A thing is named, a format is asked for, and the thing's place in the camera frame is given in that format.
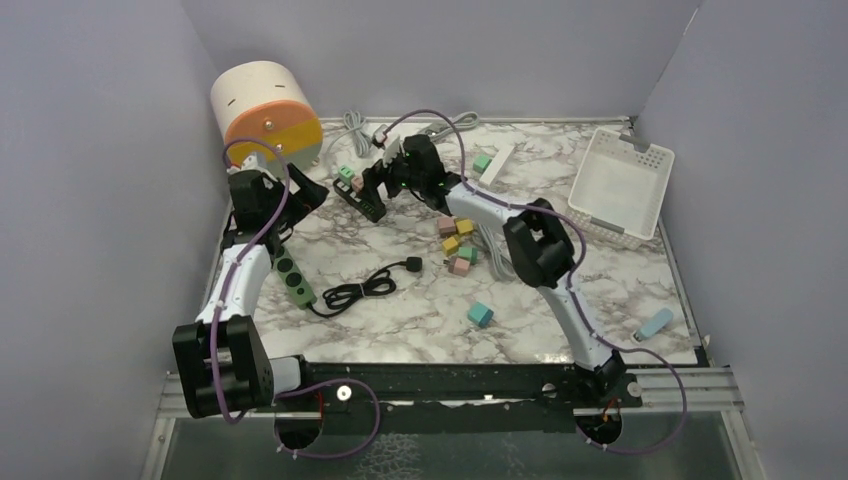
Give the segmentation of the pink plug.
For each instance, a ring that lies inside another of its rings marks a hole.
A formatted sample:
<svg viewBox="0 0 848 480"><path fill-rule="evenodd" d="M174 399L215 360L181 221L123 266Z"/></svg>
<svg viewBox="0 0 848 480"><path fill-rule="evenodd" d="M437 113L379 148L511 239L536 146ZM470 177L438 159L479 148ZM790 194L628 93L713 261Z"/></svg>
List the pink plug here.
<svg viewBox="0 0 848 480"><path fill-rule="evenodd" d="M465 258L453 257L448 261L447 266L451 274L465 277L469 274L472 264Z"/></svg>
<svg viewBox="0 0 848 480"><path fill-rule="evenodd" d="M448 216L442 216L436 222L437 232L442 238L451 237L457 234L457 225L455 219Z"/></svg>
<svg viewBox="0 0 848 480"><path fill-rule="evenodd" d="M354 176L351 180L351 188L356 194L360 194L364 188L364 180L361 176Z"/></svg>

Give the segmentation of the green plug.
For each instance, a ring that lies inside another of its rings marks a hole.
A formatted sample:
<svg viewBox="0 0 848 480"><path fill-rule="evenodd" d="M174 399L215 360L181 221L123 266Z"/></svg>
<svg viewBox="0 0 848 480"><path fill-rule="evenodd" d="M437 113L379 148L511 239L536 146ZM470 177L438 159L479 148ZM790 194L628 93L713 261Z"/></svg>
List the green plug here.
<svg viewBox="0 0 848 480"><path fill-rule="evenodd" d="M474 172L482 175L486 172L493 161L493 158L488 155L477 155L472 163Z"/></svg>
<svg viewBox="0 0 848 480"><path fill-rule="evenodd" d="M345 185L350 186L355 176L356 172L347 165L342 165L338 168L338 178Z"/></svg>

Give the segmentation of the black power strip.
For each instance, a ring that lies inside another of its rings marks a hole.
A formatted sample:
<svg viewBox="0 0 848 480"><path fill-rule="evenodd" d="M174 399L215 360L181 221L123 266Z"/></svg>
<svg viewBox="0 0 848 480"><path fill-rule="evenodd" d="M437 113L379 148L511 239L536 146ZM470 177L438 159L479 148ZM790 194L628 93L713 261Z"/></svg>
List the black power strip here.
<svg viewBox="0 0 848 480"><path fill-rule="evenodd" d="M333 182L333 189L348 205L372 223L378 222L386 215L386 208L385 212L367 212L361 204L360 194L356 194L351 185L345 185L339 179Z"/></svg>

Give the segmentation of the green power strip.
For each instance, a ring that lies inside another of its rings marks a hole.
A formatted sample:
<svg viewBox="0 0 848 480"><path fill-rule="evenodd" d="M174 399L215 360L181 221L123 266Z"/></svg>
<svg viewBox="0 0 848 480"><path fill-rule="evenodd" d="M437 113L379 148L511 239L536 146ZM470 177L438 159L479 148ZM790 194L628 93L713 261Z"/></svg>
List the green power strip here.
<svg viewBox="0 0 848 480"><path fill-rule="evenodd" d="M296 307L307 309L316 302L317 296L311 284L304 277L287 247L280 247L273 261L273 270Z"/></svg>

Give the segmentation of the yellow plug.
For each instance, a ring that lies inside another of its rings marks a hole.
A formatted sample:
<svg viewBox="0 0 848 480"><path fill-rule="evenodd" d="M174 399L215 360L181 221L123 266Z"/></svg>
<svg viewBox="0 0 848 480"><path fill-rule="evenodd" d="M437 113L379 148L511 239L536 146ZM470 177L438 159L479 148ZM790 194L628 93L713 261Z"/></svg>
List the yellow plug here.
<svg viewBox="0 0 848 480"><path fill-rule="evenodd" d="M456 233L460 236L469 236L474 231L473 221L467 218L457 218L455 220Z"/></svg>
<svg viewBox="0 0 848 480"><path fill-rule="evenodd" d="M456 235L447 237L441 242L441 249L446 257L455 255L458 252L460 246L461 239L459 236Z"/></svg>

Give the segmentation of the white power strip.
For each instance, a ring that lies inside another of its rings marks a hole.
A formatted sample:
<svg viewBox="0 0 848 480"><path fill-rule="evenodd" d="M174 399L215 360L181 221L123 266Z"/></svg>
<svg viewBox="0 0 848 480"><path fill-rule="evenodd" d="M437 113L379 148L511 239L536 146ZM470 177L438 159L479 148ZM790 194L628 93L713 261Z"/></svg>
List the white power strip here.
<svg viewBox="0 0 848 480"><path fill-rule="evenodd" d="M491 158L486 168L481 172L479 183L485 187L491 186L497 179L504 165L512 158L514 146L504 146Z"/></svg>

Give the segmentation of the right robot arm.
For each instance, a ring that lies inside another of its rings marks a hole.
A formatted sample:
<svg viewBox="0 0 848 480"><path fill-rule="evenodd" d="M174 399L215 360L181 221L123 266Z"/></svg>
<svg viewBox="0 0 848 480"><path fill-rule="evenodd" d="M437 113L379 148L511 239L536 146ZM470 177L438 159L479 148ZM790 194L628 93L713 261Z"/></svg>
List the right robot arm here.
<svg viewBox="0 0 848 480"><path fill-rule="evenodd" d="M620 352L601 339L576 288L575 247L551 204L543 198L510 203L464 183L461 175L445 169L424 134L392 141L380 134L372 142L383 157L362 173L358 195L370 206L365 216L372 222L384 216L378 190L385 188L391 198L408 191L436 212L500 231L515 274L542 295L568 340L579 398L592 407L612 399L626 366Z"/></svg>

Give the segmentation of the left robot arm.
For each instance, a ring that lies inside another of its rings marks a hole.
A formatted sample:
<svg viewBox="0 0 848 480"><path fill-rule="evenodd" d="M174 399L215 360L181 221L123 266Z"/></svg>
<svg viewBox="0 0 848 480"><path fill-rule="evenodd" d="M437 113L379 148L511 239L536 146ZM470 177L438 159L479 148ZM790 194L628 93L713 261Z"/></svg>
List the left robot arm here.
<svg viewBox="0 0 848 480"><path fill-rule="evenodd" d="M242 165L228 185L221 270L196 320L175 329L172 346L189 415L226 411L238 421L274 396L273 366L253 315L266 277L284 256L281 234L316 210L328 190L295 165L281 175Z"/></svg>

